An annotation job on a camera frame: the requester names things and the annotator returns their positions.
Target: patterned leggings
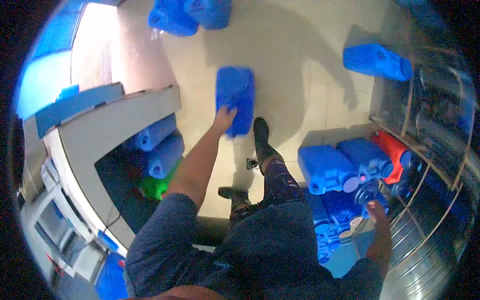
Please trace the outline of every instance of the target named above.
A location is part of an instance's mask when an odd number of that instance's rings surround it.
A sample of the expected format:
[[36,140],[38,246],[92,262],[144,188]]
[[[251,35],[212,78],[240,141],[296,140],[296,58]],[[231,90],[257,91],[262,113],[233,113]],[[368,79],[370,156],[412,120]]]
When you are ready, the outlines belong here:
[[298,183],[288,172],[285,163],[281,159],[274,158],[265,170],[263,200],[258,204],[233,211],[230,215],[230,227],[261,209],[287,202],[304,203],[305,200]]

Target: person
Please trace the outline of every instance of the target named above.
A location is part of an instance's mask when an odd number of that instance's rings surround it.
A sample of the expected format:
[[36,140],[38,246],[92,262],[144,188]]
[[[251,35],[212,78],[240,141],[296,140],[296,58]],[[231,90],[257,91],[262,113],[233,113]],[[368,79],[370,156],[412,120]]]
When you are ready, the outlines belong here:
[[369,203],[375,241],[343,278],[317,261],[312,212],[282,156],[268,144],[266,121],[253,123],[264,175],[264,198],[222,187],[232,199],[230,229],[213,253],[192,247],[195,218],[205,198],[220,136],[237,110],[221,108],[211,128],[179,164],[167,196],[139,231],[125,263],[129,297],[167,299],[376,299],[391,256],[381,205]]

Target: shirt sleeve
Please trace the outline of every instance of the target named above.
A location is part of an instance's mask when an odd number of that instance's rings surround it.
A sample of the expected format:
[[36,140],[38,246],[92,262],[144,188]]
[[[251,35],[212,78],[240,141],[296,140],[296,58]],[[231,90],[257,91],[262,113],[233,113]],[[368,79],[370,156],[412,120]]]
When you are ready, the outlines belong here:
[[129,297],[151,297],[189,284],[205,254],[192,247],[196,207],[183,194],[163,199],[127,253],[124,277]]
[[382,270],[377,263],[369,258],[362,258],[339,279],[339,290],[348,299],[379,299],[383,286],[381,274]]

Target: plastic container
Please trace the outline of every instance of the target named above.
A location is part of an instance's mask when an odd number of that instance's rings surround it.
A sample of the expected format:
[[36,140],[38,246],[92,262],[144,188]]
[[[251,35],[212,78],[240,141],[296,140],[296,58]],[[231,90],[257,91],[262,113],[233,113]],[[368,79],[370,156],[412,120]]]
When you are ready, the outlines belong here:
[[385,184],[384,187],[393,197],[407,199],[415,191],[420,178],[423,176],[426,163],[417,155],[411,153],[411,159],[403,166],[402,176],[396,183]]
[[324,207],[322,196],[311,194],[308,189],[302,189],[305,202],[312,210],[315,233],[328,236],[330,232],[330,217]]
[[360,183],[387,178],[393,172],[394,165],[388,155],[364,138],[339,142],[336,148],[357,168]]
[[316,237],[318,263],[325,264],[330,260],[330,256],[335,249],[340,247],[340,239],[334,232],[331,232],[331,235],[328,236],[317,234]]
[[357,226],[362,221],[362,208],[354,202],[353,193],[332,191],[325,193],[322,198],[340,238],[351,226]]
[[111,238],[109,238],[105,232],[99,230],[96,236],[111,250],[111,252],[117,252],[119,249],[119,246]]
[[298,162],[311,194],[333,190],[352,192],[358,187],[357,170],[330,145],[300,148]]
[[117,254],[110,253],[105,258],[103,268],[98,274],[95,291],[102,300],[116,300],[128,298],[127,285],[123,279],[125,259]]
[[343,50],[345,68],[369,76],[405,81],[413,77],[411,63],[379,44],[364,44]]
[[232,13],[231,0],[186,0],[185,12],[207,30],[228,26]]
[[177,129],[175,114],[171,114],[160,121],[153,123],[147,128],[141,130],[129,141],[133,147],[144,152],[152,151],[167,136]]
[[169,135],[153,151],[144,153],[145,175],[164,179],[176,166],[183,151],[183,139],[178,132]]
[[387,153],[393,163],[393,172],[384,178],[386,184],[396,183],[400,180],[404,166],[410,164],[412,154],[407,147],[390,134],[379,130],[372,134],[370,140],[374,142],[383,152]]
[[[336,193],[328,192],[325,195],[312,195],[308,189],[302,189],[305,202],[312,209],[313,223],[315,225],[315,235],[317,239],[317,258],[318,262],[325,264],[329,261],[330,256],[335,249],[340,247],[339,235],[349,232],[350,224],[348,222],[335,223],[331,221],[328,211],[324,207],[324,198],[327,194]],[[344,192],[336,193],[348,195],[352,194]]]
[[163,179],[153,178],[151,176],[147,176],[142,179],[140,182],[140,189],[142,190],[143,194],[147,198],[153,198],[162,201],[163,194],[168,189],[168,184],[177,169],[178,164],[180,163],[181,158],[177,161],[173,169],[168,173],[168,175]]
[[156,0],[148,15],[148,25],[174,36],[193,36],[198,23],[185,12],[184,3],[183,0]]
[[216,110],[227,105],[229,109],[237,108],[227,136],[246,135],[253,121],[253,106],[255,101],[254,76],[248,67],[226,66],[216,74]]

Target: electrical cable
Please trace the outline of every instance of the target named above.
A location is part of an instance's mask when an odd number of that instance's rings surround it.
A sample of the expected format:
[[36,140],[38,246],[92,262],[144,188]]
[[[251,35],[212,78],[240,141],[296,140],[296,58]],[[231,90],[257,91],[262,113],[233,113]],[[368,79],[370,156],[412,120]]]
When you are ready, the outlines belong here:
[[111,221],[110,223],[108,223],[106,226],[105,226],[105,229],[102,231],[102,234],[100,236],[98,236],[96,239],[93,238],[91,241],[85,243],[84,245],[82,245],[81,247],[79,247],[78,249],[75,249],[72,251],[72,253],[70,254],[70,258],[73,257],[74,254],[77,254],[78,252],[82,251],[83,249],[85,249],[86,247],[88,247],[89,245],[91,245],[92,243],[96,242],[97,240],[101,239],[104,235],[105,235],[105,232],[110,228],[110,226],[112,226],[113,224],[115,224],[115,222],[117,222],[120,217],[121,217],[121,211],[122,211],[122,208],[123,208],[123,204],[125,203],[125,199],[126,198],[129,198],[131,196],[131,194],[133,193],[133,188],[130,189],[130,191],[128,192],[127,196],[125,198],[122,198],[122,201],[120,202],[120,207],[119,207],[119,215],[118,217]]

